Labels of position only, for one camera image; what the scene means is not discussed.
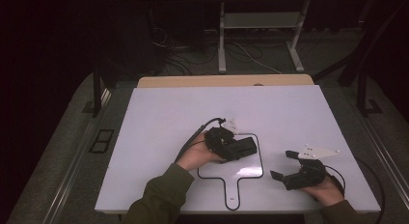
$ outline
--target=white tool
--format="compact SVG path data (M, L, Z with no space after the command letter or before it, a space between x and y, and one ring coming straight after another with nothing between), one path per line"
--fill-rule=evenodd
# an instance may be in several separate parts
M231 131L233 134L238 134L237 126L235 125L234 119L227 120L222 123L222 128Z
M298 158L302 159L321 159L323 157L333 156L340 154L340 150L329 150L319 147L310 147L306 145L303 151L300 152Z

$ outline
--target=black device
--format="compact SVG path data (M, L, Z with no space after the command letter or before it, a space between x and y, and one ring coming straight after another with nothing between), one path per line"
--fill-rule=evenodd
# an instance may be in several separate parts
M256 154L257 146L252 137L235 140L234 134L222 127L212 127L204 134L204 141L208 149L224 158L226 161Z
M212 127L208 132L204 134L204 141L208 147L208 149L219 155L220 157L224 158L228 162L232 160L238 160L239 158L256 154L257 153L257 145L254 142L252 137L244 138L241 140L234 139L234 133L231 131L221 127L221 124L224 123L226 120L221 118L215 118L207 122L206 124L202 125L190 138L187 142L183 145L180 149L175 162L177 162L181 156L188 150L190 147L195 145L196 143L192 143L192 141L198 137L202 131L212 122L218 121L220 127Z
M286 157L298 159L300 162L302 167L298 173L284 176L283 174L270 171L271 177L276 181L282 182L286 186L286 190L318 185L327 176L325 166L320 160L302 159L298 155L298 152L286 151Z

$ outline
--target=black outline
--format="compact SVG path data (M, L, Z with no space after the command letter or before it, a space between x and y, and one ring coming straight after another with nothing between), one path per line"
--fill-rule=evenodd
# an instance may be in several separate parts
M260 151L260 149L259 149L259 138L258 138L254 133L239 133L239 134L236 134L236 135L253 135L253 136L256 137L257 148L258 148L258 150L259 150L259 162L260 162L260 164L261 164L261 175L260 175L259 177L245 177L245 178L240 178L240 179L237 180L237 184L236 184L236 185L237 185L237 197L238 197L238 206L237 206L237 208L231 209L231 208L229 208L229 206L228 206L228 204L227 204L227 194L226 194L226 182L225 182L225 180L223 180L222 178L203 178L203 177L201 177L201 175L199 174L199 168L198 168L197 171L196 171L197 174L198 174L198 177L201 178L201 179L203 179L203 180L206 180L206 179L211 179L211 180L213 180L213 179L218 179L218 180L222 180L223 185L224 185L224 189L225 189L225 206L226 206L226 208L227 208L228 210L231 210L231 211L238 210L238 209L240 208L240 205L241 205L240 189L239 189L239 187L238 187L238 183L239 183L242 179L259 179L259 178L262 178L262 176L264 176L264 167L262 167L261 151Z

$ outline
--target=metal frame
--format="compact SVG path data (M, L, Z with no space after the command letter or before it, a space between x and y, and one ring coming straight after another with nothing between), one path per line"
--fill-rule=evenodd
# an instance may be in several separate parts
M391 182L395 186L397 193L399 194L402 202L404 203L405 207L409 209L409 182L408 180L402 175L398 166L396 165L395 161L392 159L392 156L389 154L387 150L387 146L382 142L379 135L376 133L376 130L373 128L372 124L370 123L367 114L362 113L362 108L356 109L356 106L349 101L349 105L352 107L355 116L363 125L365 131L372 142L373 149L378 156L382 166L384 167L386 173L388 174Z
M110 97L111 97L111 93L105 89L102 94L102 98L99 99L99 102L101 103L101 111L102 111L101 113L103 113L103 108L107 105ZM91 138L93 137L93 134L95 133L96 128L98 127L100 123L101 117L102 117L102 114L96 117L95 119L92 119L88 123L88 126L81 138L81 142L79 144L77 153L75 154L63 178L63 181L58 187L54 200L52 204L50 205L50 207L48 208L47 214L45 215L45 218L42 223L57 223L58 217L60 216L60 213L63 210L64 204L66 203L69 193L71 192L71 189L75 183L75 179L78 176L84 155L88 150L88 146L90 145L92 141Z
M224 2L221 3L220 6L220 31L219 31L219 49L218 49L218 56L219 56L219 73L226 74L226 54L225 54L225 47L224 47L224 31L225 29L233 29L233 28L294 28L294 36L292 40L287 43L287 48L289 55L291 57L292 63L297 70L297 72L304 72L304 67L301 63L301 59L298 56L297 50L295 49L298 39L300 37L301 31L303 29L304 20L307 15L308 7L310 6L310 0L304 1L303 7L300 13L270 13L270 14L226 14L225 13L225 4ZM253 24L246 24L245 21L240 19L234 19L232 17L242 17L242 16L251 16L251 17L265 17L266 15L271 16L273 19L271 22L263 22L259 25L254 24L254 20L251 20ZM291 19L292 16L297 15L297 20L294 21L294 24L290 24L288 19Z

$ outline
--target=gray floor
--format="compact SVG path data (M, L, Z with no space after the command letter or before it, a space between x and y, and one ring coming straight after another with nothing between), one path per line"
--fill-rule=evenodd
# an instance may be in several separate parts
M271 30L249 31L243 34L228 33L228 74L297 73L286 51L290 33ZM217 35L207 34L205 52L192 51L181 45L174 48L172 59L183 63L193 74L217 74ZM332 65L351 52L360 40L360 30L312 31L303 33L297 46L306 73L313 75ZM264 67L254 63L243 49ZM355 107L356 85L342 88L337 79L337 70L317 81L331 110L337 119L342 134L351 151L365 161L381 179L386 193L386 209L381 223L407 223L409 211L402 201L390 173L376 153L379 142L373 141L370 130L384 144L401 170L403 178L409 178L407 158L409 149L409 125L401 118L394 106L383 95L375 82L369 81L368 98L374 99L383 113L363 118ZM182 75L179 68L167 65L161 75ZM123 116L135 83L121 82L110 91L101 113L92 118L84 113L87 102L93 100L92 76L78 88L66 114L57 127L31 180L14 208L9 223L118 223L116 215L107 215L94 210L99 188L115 147ZM114 129L114 138L106 154L91 154L92 146L100 129ZM379 186L364 166L362 170L378 202L381 202ZM375 220L377 214L369 214ZM322 223L317 213L305 215L306 223Z

